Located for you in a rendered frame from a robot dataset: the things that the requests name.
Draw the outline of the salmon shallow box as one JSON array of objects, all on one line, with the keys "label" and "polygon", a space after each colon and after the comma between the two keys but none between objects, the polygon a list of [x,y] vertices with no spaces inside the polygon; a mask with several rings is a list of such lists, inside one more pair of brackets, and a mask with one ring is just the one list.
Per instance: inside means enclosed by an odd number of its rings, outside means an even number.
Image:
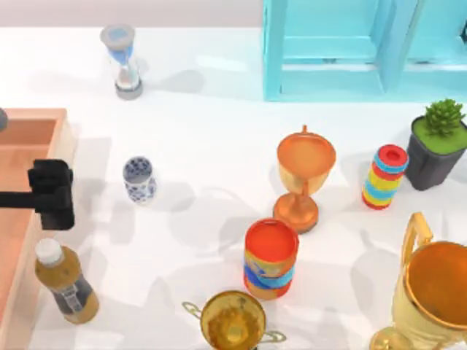
[{"label": "salmon shallow box", "polygon": [[[0,132],[0,192],[29,191],[27,171],[33,161],[60,158],[73,163],[76,141],[63,108],[10,108],[8,127]],[[28,259],[46,233],[30,209],[0,209],[0,331],[12,323],[26,281],[26,300],[36,301],[39,282]]]}]

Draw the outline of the blue and white cup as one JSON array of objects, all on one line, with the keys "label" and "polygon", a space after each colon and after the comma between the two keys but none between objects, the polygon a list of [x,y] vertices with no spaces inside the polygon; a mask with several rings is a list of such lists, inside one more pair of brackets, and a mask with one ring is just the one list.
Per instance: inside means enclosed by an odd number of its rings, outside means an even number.
[{"label": "blue and white cup", "polygon": [[151,201],[158,190],[152,163],[143,156],[130,158],[123,166],[123,181],[128,197],[134,203]]}]

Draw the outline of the brown bottle with white cap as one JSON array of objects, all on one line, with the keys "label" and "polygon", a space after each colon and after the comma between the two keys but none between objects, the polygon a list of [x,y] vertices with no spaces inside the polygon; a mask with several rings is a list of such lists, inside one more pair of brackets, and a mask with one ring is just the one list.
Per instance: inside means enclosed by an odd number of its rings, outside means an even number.
[{"label": "brown bottle with white cap", "polygon": [[77,253],[52,238],[35,246],[35,274],[52,293],[63,317],[72,324],[89,322],[99,310],[99,300],[84,277]]}]

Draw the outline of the blue sand hourglass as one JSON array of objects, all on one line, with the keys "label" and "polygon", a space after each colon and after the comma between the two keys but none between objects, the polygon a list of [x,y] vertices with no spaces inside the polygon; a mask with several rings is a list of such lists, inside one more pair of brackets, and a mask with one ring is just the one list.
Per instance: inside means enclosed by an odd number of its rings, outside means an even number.
[{"label": "blue sand hourglass", "polygon": [[140,97],[143,83],[134,54],[134,28],[127,24],[108,25],[101,30],[100,39],[109,55],[117,96],[126,101]]}]

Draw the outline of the orange and blue can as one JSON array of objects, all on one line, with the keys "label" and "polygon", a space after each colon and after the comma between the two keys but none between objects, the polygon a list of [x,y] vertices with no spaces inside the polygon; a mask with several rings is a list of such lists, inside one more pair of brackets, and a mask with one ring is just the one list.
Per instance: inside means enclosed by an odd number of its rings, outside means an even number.
[{"label": "orange and blue can", "polygon": [[284,222],[261,219],[244,240],[244,285],[261,300],[282,297],[293,280],[299,247],[297,232]]}]

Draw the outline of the copper trophy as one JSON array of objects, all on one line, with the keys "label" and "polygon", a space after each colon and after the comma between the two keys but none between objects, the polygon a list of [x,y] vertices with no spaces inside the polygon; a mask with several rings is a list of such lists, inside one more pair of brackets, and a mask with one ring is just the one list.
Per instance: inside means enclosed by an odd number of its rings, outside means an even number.
[{"label": "copper trophy", "polygon": [[286,136],[277,147],[279,176],[287,192],[274,204],[274,218],[297,233],[310,231],[318,222],[319,209],[312,195],[325,183],[336,162],[336,151],[326,138],[302,130]]}]

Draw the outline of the light blue rack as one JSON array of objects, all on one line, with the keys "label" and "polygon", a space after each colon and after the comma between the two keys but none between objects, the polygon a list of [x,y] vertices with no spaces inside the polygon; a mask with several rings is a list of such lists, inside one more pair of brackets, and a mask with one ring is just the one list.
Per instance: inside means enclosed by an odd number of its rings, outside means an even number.
[{"label": "light blue rack", "polygon": [[263,0],[269,101],[467,101],[467,0]]}]

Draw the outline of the stack of coloured rings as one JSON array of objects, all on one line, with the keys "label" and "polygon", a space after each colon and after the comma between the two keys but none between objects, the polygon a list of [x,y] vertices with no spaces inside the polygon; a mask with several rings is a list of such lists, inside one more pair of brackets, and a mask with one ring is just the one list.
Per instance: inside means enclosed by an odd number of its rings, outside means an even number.
[{"label": "stack of coloured rings", "polygon": [[409,164],[407,152],[394,144],[381,146],[374,155],[362,188],[362,200],[371,209],[386,209]]}]

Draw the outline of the large gold trophy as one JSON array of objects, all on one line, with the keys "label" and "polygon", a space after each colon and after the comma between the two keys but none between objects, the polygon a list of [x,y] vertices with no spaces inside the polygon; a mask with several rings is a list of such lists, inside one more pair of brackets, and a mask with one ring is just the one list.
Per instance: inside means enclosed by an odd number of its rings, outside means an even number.
[{"label": "large gold trophy", "polygon": [[444,350],[467,344],[467,246],[434,241],[422,213],[408,222],[392,304],[393,323],[368,350]]}]

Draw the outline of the green plant in black pot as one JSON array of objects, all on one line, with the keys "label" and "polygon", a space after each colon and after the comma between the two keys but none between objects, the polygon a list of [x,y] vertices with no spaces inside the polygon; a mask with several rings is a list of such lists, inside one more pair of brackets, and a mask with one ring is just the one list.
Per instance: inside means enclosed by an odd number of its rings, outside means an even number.
[{"label": "green plant in black pot", "polygon": [[435,101],[412,121],[405,175],[419,191],[440,185],[467,150],[463,105],[453,99]]}]

